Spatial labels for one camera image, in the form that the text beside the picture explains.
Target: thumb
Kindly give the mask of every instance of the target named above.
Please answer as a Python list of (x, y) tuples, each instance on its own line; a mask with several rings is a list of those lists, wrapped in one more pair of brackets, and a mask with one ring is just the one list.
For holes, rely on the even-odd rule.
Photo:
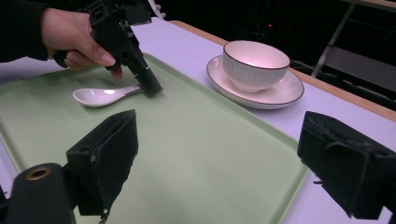
[(111, 66), (116, 63), (116, 59), (107, 52), (104, 48), (94, 43), (90, 49), (87, 49), (87, 56), (91, 58), (95, 63), (99, 63), (102, 66)]

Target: white saucer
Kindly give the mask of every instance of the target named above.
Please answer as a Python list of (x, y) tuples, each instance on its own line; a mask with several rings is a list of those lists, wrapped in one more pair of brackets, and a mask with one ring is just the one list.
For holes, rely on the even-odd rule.
[(288, 71), (274, 87), (249, 93), (238, 90), (227, 78), (221, 56), (210, 60), (206, 70), (215, 88), (240, 105), (259, 109), (278, 109), (293, 104), (304, 94), (303, 82), (291, 71)]

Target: finger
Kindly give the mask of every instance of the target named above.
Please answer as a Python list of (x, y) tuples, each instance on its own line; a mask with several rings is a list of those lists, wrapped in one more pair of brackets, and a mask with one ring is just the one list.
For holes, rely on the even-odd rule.
[(85, 66), (85, 65), (83, 65), (83, 64), (76, 63), (76, 62), (71, 61), (71, 60), (69, 60), (69, 59), (67, 59), (67, 58), (64, 59), (64, 62), (66, 63), (66, 65), (67, 65), (69, 68), (75, 69), (75, 70), (80, 70), (80, 69), (84, 69), (84, 68), (87, 67), (87, 66)]
[(82, 54), (86, 55), (95, 63), (101, 64), (102, 66), (108, 67), (114, 65), (116, 60), (114, 57), (107, 52), (105, 49), (100, 47), (93, 39), (89, 36), (88, 40), (81, 41), (83, 44), (76, 49), (80, 51)]
[(56, 50), (56, 49), (47, 48), (48, 58), (49, 58), (49, 59), (53, 59), (53, 55), (55, 55), (55, 53), (56, 53), (57, 51), (58, 51), (58, 50)]
[(113, 75), (114, 78), (116, 79), (122, 79), (122, 69), (121, 67), (116, 67), (110, 70), (111, 75)]
[(74, 63), (78, 63), (80, 65), (83, 65), (85, 67), (89, 67), (91, 65), (94, 65), (94, 62), (88, 58), (87, 56), (83, 55), (82, 53), (76, 51), (76, 50), (70, 50), (67, 52), (66, 58), (69, 61), (72, 61)]

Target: light green tray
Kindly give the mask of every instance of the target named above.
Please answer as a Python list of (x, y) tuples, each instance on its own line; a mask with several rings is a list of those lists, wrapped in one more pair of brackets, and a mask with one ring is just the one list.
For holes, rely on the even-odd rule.
[[(65, 152), (108, 116), (137, 114), (139, 153), (107, 223), (278, 223), (307, 169), (297, 142), (244, 108), (145, 56), (163, 92), (90, 108), (78, 88), (135, 84), (101, 67), (65, 70), (0, 88), (0, 135), (19, 170), (66, 164)], [(78, 224), (99, 217), (80, 217)]]

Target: ceramic dish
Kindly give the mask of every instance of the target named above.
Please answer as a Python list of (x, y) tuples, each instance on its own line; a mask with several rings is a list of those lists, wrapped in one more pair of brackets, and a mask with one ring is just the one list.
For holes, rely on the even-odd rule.
[(291, 71), (288, 71), (272, 88), (249, 93), (238, 90), (227, 78), (221, 56), (210, 60), (206, 70), (215, 88), (240, 105), (259, 109), (278, 109), (295, 103), (304, 94), (303, 82)]
[(290, 59), (272, 46), (247, 40), (228, 42), (221, 55), (223, 69), (241, 91), (257, 92), (272, 88), (285, 76)]

